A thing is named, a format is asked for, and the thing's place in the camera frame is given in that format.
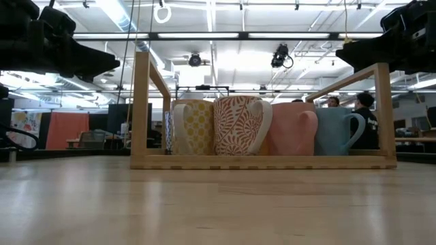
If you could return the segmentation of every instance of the mug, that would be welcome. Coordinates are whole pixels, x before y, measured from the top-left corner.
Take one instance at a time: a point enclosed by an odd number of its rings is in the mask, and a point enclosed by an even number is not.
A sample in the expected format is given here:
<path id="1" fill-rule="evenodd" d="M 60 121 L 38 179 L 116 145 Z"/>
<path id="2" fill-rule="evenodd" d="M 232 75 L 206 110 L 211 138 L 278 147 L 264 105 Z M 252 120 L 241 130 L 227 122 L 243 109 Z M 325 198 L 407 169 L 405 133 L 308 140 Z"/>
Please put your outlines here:
<path id="1" fill-rule="evenodd" d="M 172 102 L 172 154 L 213 155 L 213 102 Z"/>
<path id="2" fill-rule="evenodd" d="M 272 105 L 268 132 L 269 154 L 273 156 L 313 156 L 318 119 L 312 103 Z"/>
<path id="3" fill-rule="evenodd" d="M 315 155 L 345 156 L 365 129 L 365 119 L 348 108 L 318 108 L 318 131 L 315 136 Z M 351 137 L 350 121 L 357 119 L 359 126 Z"/>
<path id="4" fill-rule="evenodd" d="M 215 153 L 258 154 L 273 119 L 271 104 L 259 97 L 234 96 L 215 100 L 213 108 Z"/>
<path id="5" fill-rule="evenodd" d="M 171 154 L 172 152 L 171 133 L 172 133 L 171 112 L 165 112 L 165 141 L 166 141 L 165 153 L 166 154 Z"/>

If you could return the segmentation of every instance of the black camera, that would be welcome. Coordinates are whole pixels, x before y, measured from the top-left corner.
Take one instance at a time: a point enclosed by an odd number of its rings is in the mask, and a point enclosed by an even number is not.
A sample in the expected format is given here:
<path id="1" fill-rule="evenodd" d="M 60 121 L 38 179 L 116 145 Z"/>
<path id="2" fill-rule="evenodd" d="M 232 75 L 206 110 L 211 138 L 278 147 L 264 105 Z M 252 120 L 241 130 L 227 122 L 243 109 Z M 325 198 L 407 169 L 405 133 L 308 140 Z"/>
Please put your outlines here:
<path id="1" fill-rule="evenodd" d="M 202 64 L 202 59 L 200 58 L 200 55 L 197 53 L 193 53 L 191 55 L 191 58 L 189 59 L 189 65 L 192 67 L 199 67 Z"/>
<path id="2" fill-rule="evenodd" d="M 287 44 L 280 44 L 280 46 L 277 48 L 275 53 L 272 56 L 271 66 L 272 68 L 291 68 L 294 65 L 294 60 L 292 60 L 292 65 L 289 67 L 285 66 L 285 62 L 287 59 L 291 59 L 291 56 L 289 55 L 289 49 L 287 48 Z"/>
<path id="3" fill-rule="evenodd" d="M 115 56 L 78 44 L 76 23 L 31 0 L 0 0 L 0 70 L 58 73 L 92 82 L 120 65 Z"/>

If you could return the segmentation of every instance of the yellow patterned mug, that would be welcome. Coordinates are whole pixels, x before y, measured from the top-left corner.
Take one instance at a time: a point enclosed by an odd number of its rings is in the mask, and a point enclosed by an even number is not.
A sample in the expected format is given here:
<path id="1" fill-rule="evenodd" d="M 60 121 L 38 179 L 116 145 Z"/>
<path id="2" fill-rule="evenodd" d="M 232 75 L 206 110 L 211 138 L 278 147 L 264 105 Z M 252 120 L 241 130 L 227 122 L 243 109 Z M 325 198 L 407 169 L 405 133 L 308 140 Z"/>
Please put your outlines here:
<path id="1" fill-rule="evenodd" d="M 213 103 L 201 99 L 172 102 L 172 154 L 213 155 Z"/>

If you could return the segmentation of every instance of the mug handle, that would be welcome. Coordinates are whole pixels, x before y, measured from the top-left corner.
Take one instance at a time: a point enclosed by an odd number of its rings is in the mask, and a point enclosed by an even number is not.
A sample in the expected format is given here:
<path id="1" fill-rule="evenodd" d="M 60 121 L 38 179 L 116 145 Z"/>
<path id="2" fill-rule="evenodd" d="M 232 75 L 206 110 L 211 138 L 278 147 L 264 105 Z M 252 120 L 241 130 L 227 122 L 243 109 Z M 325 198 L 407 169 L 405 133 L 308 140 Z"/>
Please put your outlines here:
<path id="1" fill-rule="evenodd" d="M 248 105 L 248 110 L 253 114 L 253 116 L 259 116 L 263 113 L 262 124 L 260 125 L 258 134 L 254 139 L 254 142 L 250 147 L 248 147 L 248 153 L 257 154 L 262 146 L 266 134 L 270 130 L 271 122 L 273 121 L 273 107 L 269 102 L 266 101 L 256 101 Z"/>
<path id="2" fill-rule="evenodd" d="M 188 133 L 185 129 L 185 119 L 192 115 L 192 108 L 189 105 L 176 105 L 173 111 L 174 136 L 179 140 L 179 147 L 185 154 L 193 154 L 191 145 L 188 142 Z"/>
<path id="3" fill-rule="evenodd" d="M 305 111 L 301 112 L 298 115 L 298 121 L 305 121 L 306 126 L 304 128 L 304 131 L 302 132 L 303 140 L 298 145 L 296 152 L 300 152 L 302 148 L 304 148 L 307 144 L 309 144 L 310 141 L 315 140 L 315 134 L 318 130 L 318 117 L 316 116 L 315 112 L 311 111 Z"/>
<path id="4" fill-rule="evenodd" d="M 359 126 L 357 128 L 357 131 L 354 133 L 353 137 L 351 139 L 349 139 L 349 141 L 342 146 L 343 150 L 348 150 L 350 149 L 354 143 L 356 143 L 356 141 L 360 138 L 360 136 L 362 136 L 364 130 L 365 130 L 365 126 L 366 126 L 366 122 L 365 119 L 363 118 L 363 116 L 357 114 L 357 113 L 351 113 L 348 115 L 345 115 L 343 117 L 343 120 L 351 120 L 352 118 L 357 119 L 357 121 L 359 122 Z"/>

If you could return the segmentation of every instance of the wooden rack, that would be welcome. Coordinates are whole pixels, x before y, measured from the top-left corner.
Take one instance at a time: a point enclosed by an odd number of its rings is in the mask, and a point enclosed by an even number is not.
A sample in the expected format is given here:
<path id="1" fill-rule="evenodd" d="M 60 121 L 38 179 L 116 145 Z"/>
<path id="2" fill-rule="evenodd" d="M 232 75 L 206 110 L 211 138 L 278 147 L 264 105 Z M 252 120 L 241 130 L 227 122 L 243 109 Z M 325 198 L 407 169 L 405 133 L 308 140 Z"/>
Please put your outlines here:
<path id="1" fill-rule="evenodd" d="M 392 97 L 388 64 L 378 63 L 332 84 L 306 100 L 313 102 L 344 86 L 375 76 L 377 111 L 380 117 L 380 150 L 352 150 L 340 157 L 280 156 L 168 156 L 166 136 L 162 132 L 162 149 L 147 149 L 147 110 L 150 80 L 163 95 L 163 111 L 170 111 L 171 94 L 148 52 L 136 53 L 134 107 L 131 139 L 132 169 L 385 169 L 396 167 Z"/>

